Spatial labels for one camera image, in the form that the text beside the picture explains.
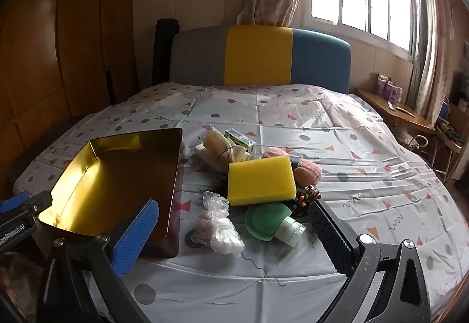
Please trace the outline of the green silicone travel bottle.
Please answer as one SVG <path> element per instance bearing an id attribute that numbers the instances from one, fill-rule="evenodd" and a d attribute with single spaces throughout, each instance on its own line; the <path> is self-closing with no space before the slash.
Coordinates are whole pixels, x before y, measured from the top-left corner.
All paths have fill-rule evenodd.
<path id="1" fill-rule="evenodd" d="M 291 217 L 291 210 L 281 203 L 251 205 L 245 214 L 245 226 L 252 237 L 269 242 L 273 238 L 294 248 L 306 227 Z"/>

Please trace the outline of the clear plastic bag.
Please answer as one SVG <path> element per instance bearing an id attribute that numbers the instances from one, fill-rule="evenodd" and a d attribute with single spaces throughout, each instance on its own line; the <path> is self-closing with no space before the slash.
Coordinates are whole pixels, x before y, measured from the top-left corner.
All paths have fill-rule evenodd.
<path id="1" fill-rule="evenodd" d="M 196 220 L 191 234 L 192 241 L 224 256 L 241 257 L 246 246 L 229 218 L 228 200 L 219 194 L 205 191 L 202 202 L 204 211 Z"/>

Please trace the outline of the yellow sponge block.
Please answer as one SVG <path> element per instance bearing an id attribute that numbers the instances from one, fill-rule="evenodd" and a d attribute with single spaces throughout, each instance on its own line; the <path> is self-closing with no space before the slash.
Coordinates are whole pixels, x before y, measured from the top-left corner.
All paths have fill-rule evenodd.
<path id="1" fill-rule="evenodd" d="M 284 202 L 297 194 L 288 156 L 231 163 L 227 199 L 232 206 Z"/>

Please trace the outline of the black beaded hair wig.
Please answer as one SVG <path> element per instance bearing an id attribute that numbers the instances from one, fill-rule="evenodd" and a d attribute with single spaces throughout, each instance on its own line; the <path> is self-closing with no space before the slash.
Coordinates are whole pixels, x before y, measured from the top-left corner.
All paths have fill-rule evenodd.
<path id="1" fill-rule="evenodd" d="M 305 217 L 308 215 L 309 206 L 313 202 L 309 201 L 306 194 L 305 189 L 302 191 L 297 192 L 297 196 L 293 200 L 290 209 L 292 211 L 292 215 L 294 217 Z"/>

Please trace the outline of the brown scrunchie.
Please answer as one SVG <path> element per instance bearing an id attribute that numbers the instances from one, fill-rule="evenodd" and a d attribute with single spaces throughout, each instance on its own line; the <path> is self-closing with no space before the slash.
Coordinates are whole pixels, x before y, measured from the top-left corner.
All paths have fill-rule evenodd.
<path id="1" fill-rule="evenodd" d="M 307 185 L 305 187 L 305 194 L 311 202 L 321 199 L 320 191 L 314 185 Z"/>

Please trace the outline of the gold maroon tray box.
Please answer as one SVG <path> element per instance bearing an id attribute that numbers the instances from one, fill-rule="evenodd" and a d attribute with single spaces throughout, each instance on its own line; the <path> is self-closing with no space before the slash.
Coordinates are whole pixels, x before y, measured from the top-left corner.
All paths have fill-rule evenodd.
<path id="1" fill-rule="evenodd" d="M 73 158 L 51 191 L 52 204 L 38 219 L 54 236 L 83 239 L 111 232 L 150 199 L 158 222 L 143 256 L 172 258 L 179 251 L 181 128 L 93 139 Z"/>

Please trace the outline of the pink yarn skein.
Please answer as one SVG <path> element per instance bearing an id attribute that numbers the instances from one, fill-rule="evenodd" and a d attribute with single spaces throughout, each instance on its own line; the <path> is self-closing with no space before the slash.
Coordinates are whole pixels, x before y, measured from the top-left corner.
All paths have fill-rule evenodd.
<path id="1" fill-rule="evenodd" d="M 272 158 L 277 156 L 286 156 L 293 169 L 293 177 L 297 185 L 305 188 L 307 185 L 316 186 L 322 178 L 322 169 L 313 160 L 306 158 L 295 158 L 290 156 L 285 150 L 279 147 L 270 147 L 267 149 L 262 158 Z"/>

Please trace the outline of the patterned white bed sheet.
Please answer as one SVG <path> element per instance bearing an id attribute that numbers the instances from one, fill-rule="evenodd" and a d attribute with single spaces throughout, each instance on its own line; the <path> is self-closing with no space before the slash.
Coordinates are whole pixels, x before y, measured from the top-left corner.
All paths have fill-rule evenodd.
<path id="1" fill-rule="evenodd" d="M 230 210 L 245 243 L 241 256 L 192 242 L 203 192 L 222 192 L 221 174 L 196 154 L 211 129 L 252 139 L 253 158 L 278 148 L 295 165 L 316 163 L 322 200 L 355 232 L 378 243 L 412 240 L 433 317 L 468 273 L 468 224 L 429 164 L 402 147 L 364 101 L 314 85 L 144 89 L 70 128 L 29 164 L 14 189 L 53 188 L 91 139 L 168 128 L 183 131 L 180 249 L 172 259 L 139 260 L 124 278 L 152 322 L 315 322 L 345 282 L 312 229 L 294 247 L 263 242 L 247 232 L 242 209 Z"/>

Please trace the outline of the beige rolled cloth bundle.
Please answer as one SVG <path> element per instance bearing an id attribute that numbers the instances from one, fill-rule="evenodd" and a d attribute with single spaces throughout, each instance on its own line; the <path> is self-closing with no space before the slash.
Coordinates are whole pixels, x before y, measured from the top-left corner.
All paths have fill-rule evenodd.
<path id="1" fill-rule="evenodd" d="M 213 127 L 208 130 L 203 140 L 203 147 L 222 164 L 229 165 L 251 159 L 250 153 L 244 146 L 236 144 Z"/>

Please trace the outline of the wooden side table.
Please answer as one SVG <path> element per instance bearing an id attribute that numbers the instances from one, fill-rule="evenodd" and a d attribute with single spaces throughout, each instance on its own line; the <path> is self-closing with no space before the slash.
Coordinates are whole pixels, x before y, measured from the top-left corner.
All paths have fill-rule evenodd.
<path id="1" fill-rule="evenodd" d="M 355 95 L 368 103 L 390 127 L 404 125 L 428 134 L 434 134 L 435 128 L 422 116 L 405 105 L 392 105 L 384 98 L 365 89 L 355 89 Z"/>

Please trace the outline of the small green white carton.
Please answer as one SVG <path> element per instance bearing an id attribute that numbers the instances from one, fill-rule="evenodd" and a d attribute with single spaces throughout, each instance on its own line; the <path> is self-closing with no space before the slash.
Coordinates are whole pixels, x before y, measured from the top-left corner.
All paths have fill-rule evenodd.
<path id="1" fill-rule="evenodd" d="M 249 154 L 253 153 L 256 142 L 248 136 L 245 136 L 233 128 L 224 131 L 224 136 L 231 139 L 236 145 L 244 147 Z"/>

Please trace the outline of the purple box on table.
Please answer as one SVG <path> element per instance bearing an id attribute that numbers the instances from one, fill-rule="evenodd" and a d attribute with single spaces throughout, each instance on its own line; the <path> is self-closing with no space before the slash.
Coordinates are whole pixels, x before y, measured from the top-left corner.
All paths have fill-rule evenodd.
<path id="1" fill-rule="evenodd" d="M 382 95 L 391 104 L 398 104 L 402 99 L 402 88 L 393 82 L 386 82 Z"/>

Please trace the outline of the grey yellow blue headboard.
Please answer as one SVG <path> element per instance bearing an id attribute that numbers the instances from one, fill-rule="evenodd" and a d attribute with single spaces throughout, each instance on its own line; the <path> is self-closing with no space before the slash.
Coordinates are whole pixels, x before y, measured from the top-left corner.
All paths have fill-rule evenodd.
<path id="1" fill-rule="evenodd" d="M 272 26 L 202 27 L 177 34 L 169 79 L 193 85 L 312 84 L 348 93 L 351 47 L 340 38 Z"/>

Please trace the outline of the floral window curtain right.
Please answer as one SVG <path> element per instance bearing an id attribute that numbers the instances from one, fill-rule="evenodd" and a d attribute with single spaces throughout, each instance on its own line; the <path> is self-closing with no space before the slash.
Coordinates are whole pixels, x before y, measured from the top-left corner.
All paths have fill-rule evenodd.
<path id="1" fill-rule="evenodd" d="M 452 78 L 450 0 L 415 0 L 413 68 L 408 105 L 434 124 Z"/>

